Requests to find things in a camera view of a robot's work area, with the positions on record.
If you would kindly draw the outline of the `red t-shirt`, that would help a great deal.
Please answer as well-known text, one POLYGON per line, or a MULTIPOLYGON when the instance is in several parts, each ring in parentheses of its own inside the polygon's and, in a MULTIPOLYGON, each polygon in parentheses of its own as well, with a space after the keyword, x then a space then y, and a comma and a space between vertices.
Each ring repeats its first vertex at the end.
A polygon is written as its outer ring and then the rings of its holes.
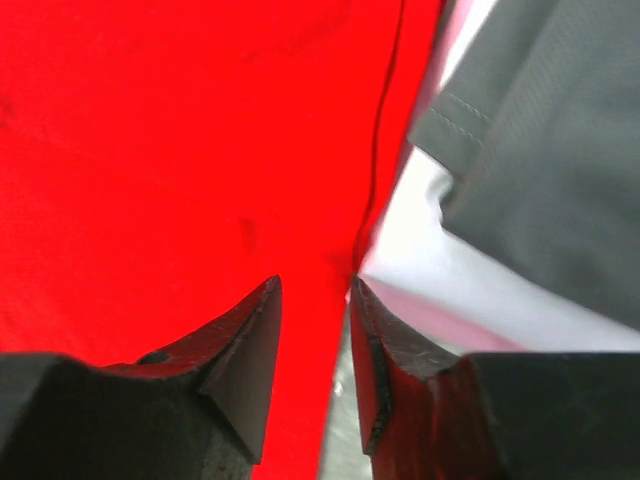
POLYGON ((1 347, 131 362, 272 275, 258 479, 313 479, 439 1, 5 1, 1 347))

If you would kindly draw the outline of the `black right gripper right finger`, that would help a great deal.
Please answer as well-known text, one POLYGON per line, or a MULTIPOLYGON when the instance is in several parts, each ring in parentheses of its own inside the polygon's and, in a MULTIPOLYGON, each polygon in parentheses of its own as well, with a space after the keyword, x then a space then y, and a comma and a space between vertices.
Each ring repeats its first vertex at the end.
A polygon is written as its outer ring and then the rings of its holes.
POLYGON ((351 343, 377 479, 635 479, 635 353, 455 355, 354 279, 351 343))

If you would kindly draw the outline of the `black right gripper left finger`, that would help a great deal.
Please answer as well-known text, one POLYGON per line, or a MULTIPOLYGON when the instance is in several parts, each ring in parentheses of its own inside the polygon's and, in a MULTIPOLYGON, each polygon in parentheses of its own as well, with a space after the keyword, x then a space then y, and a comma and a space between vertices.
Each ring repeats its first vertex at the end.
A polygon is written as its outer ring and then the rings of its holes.
POLYGON ((281 326, 271 277, 133 364, 1 358, 5 479, 246 479, 262 459, 281 326))

